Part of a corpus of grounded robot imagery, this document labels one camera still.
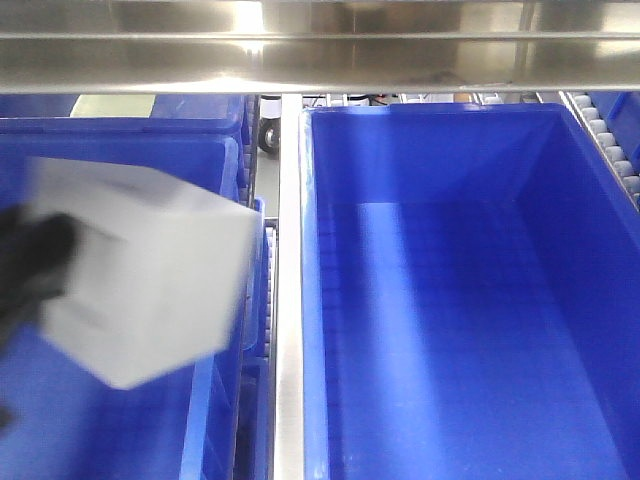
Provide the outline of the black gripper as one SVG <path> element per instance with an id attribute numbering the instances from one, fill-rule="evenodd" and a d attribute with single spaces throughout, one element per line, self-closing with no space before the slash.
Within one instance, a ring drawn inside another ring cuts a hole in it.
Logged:
<path id="1" fill-rule="evenodd" d="M 76 250 L 74 220 L 54 213 L 27 220 L 14 205 L 1 211 L 1 345 L 35 318 L 41 302 L 64 292 L 64 277 Z"/>

